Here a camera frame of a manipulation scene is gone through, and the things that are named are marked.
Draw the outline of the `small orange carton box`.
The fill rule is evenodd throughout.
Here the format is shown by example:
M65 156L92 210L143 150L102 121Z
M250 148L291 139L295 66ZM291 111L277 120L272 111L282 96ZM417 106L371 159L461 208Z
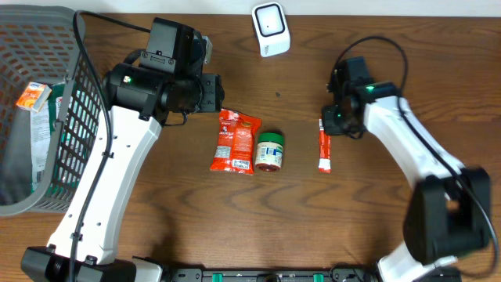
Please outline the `small orange carton box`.
M41 111L51 92L52 89L48 85L29 82L20 98L16 101L16 106L22 110L38 113Z

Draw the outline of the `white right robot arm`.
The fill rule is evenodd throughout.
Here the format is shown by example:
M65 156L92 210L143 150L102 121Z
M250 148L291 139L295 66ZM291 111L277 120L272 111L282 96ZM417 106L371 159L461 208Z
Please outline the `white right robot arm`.
M422 126L392 82L369 79L326 86L333 105L322 110L329 136L359 139L368 132L384 145L413 190L403 225L403 242L381 258L369 280L440 279L450 265L492 247L487 277L499 263L499 241L490 216L490 178L448 153Z

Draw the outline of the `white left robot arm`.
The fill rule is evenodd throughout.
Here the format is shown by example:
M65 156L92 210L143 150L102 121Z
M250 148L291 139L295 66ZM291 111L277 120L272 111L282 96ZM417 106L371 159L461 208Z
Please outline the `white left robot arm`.
M215 113L224 90L218 74L119 63L106 74L108 106L77 192L44 247L29 247L21 269L33 281L168 281L150 258L117 258L122 219L139 170L169 113Z

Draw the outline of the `green white package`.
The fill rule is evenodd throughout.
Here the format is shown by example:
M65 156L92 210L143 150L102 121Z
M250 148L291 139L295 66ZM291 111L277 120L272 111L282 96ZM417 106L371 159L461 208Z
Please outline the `green white package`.
M61 103L63 102L63 91L65 84L52 85L50 89L52 90L48 99L41 106L39 112L30 113L30 131L31 131L31 192L34 193L40 186L44 174L45 166L49 153L50 139L51 135L55 132L54 122L59 115L59 109ZM77 140L71 137L70 134L62 134L62 141L64 141L66 146L76 149L79 157L86 157L87 149L85 149L80 143L77 144ZM71 169L77 172L82 172L82 164L75 157L70 157L66 152L58 152L58 155L64 154L63 163L65 165L70 165ZM70 180L70 184L73 185L77 183L73 176L69 176L67 172L57 172L58 180L67 181Z

